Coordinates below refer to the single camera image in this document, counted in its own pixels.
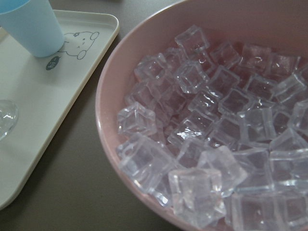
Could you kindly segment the clear ice cubes pile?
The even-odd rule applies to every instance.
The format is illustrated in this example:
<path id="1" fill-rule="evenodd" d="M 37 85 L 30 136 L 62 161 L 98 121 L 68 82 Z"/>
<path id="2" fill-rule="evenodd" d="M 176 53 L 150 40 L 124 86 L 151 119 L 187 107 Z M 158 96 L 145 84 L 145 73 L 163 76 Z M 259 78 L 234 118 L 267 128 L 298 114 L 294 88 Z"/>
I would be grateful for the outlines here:
<path id="1" fill-rule="evenodd" d="M 119 169 L 197 229 L 307 230 L 307 59 L 195 25 L 174 41 L 134 69 Z"/>

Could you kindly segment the light blue cup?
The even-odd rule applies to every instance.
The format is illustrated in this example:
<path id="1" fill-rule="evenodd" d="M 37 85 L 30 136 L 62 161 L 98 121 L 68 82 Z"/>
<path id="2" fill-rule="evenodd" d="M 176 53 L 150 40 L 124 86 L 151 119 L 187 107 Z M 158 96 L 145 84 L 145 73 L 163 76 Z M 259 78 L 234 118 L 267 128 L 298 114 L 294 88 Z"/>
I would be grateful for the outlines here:
<path id="1" fill-rule="evenodd" d="M 48 57 L 64 44 L 48 0 L 2 0 L 0 26 L 35 57 Z"/>

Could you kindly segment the cream rabbit tray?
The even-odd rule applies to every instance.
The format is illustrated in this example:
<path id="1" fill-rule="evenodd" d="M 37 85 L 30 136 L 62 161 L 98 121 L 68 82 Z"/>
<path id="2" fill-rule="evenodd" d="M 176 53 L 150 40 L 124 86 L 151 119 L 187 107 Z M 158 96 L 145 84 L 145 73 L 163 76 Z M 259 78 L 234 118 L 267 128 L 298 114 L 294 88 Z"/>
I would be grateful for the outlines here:
<path id="1" fill-rule="evenodd" d="M 105 13 L 56 10 L 65 35 L 61 51 L 36 58 L 0 32 L 0 97 L 18 107 L 18 120 L 0 142 L 0 206 L 20 193 L 53 136 L 119 32 Z"/>

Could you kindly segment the clear wine glass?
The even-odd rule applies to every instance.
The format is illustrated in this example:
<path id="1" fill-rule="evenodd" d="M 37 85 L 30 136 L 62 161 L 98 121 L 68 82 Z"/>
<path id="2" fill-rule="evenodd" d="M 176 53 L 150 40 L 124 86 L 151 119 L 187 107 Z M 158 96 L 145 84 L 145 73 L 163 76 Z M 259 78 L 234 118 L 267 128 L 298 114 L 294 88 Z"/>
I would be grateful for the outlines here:
<path id="1" fill-rule="evenodd" d="M 19 111 L 17 105 L 9 100 L 0 101 L 0 140 L 7 137 L 17 124 Z"/>

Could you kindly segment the pink bowl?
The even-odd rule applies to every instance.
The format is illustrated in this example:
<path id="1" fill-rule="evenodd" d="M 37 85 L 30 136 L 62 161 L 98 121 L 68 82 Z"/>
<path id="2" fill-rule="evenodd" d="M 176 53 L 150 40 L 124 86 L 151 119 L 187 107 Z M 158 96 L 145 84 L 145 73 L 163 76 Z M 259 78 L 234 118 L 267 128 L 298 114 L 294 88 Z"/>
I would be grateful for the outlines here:
<path id="1" fill-rule="evenodd" d="M 308 54 L 308 3 L 305 0 L 183 0 L 150 16 L 131 30 L 108 58 L 96 92 L 96 121 L 105 154 L 125 186 L 149 209 L 184 231 L 193 227 L 177 219 L 141 193 L 119 169 L 116 117 L 125 106 L 124 96 L 134 85 L 139 60 L 163 51 L 173 38 L 191 25 L 212 39 L 231 39 L 270 46 L 300 56 Z"/>

